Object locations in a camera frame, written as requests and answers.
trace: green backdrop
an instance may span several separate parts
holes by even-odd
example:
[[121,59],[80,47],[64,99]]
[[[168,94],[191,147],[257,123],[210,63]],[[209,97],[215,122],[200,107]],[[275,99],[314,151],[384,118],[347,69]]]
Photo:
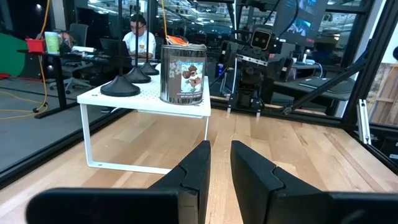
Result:
[[25,54],[18,53],[17,50],[27,50],[26,41],[0,34],[0,73],[8,73],[12,77],[22,73]]

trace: black suction cup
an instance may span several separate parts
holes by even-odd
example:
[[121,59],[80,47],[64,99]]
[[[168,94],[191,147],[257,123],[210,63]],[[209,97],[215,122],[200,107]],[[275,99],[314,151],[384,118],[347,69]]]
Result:
[[113,81],[101,87],[101,93],[106,96],[135,96],[140,93],[140,89],[131,84],[126,77],[118,75]]
[[131,83],[149,83],[150,77],[141,71],[139,67],[134,67],[132,70],[125,74],[127,80]]
[[141,71],[147,75],[158,75],[159,71],[156,70],[149,62],[145,62],[141,66]]

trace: can lid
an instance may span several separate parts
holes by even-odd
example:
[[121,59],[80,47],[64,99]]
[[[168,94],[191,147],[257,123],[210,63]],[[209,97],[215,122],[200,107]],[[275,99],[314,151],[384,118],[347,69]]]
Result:
[[165,47],[168,49],[179,49],[179,50],[206,50],[206,45],[203,45],[203,44],[189,44],[188,46],[162,45],[162,47]]

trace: white metal leg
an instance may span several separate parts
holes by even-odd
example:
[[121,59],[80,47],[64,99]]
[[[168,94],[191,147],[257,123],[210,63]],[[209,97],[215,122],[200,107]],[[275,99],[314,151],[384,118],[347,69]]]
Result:
[[206,131],[205,131],[205,141],[207,140],[207,129],[209,127],[209,117],[206,118]]
[[90,124],[88,122],[87,105],[80,104],[81,123],[83,125],[83,137],[85,140],[86,160],[90,166],[94,162],[93,153],[91,152]]
[[86,160],[89,167],[103,168],[103,169],[116,169],[116,170],[126,170],[133,172],[145,172],[150,174],[167,174],[170,169],[157,168],[157,167],[146,167],[146,166],[132,166],[125,164],[114,164],[109,162],[96,162],[93,159],[93,153],[91,150],[91,139],[90,139],[90,126],[88,122],[87,115],[87,105],[80,104],[81,111],[81,123],[83,125],[83,136],[85,139],[85,151]]

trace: wooden surface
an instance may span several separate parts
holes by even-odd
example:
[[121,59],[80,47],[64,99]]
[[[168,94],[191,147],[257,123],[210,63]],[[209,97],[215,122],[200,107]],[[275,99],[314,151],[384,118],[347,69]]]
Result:
[[[205,120],[132,112],[92,136],[95,158],[172,168],[202,139]],[[342,129],[213,110],[206,223],[242,223],[229,150],[237,139],[322,190],[398,191],[398,177]],[[146,188],[161,175],[89,168],[83,143],[0,192],[0,223],[24,223],[29,199],[54,187]]]

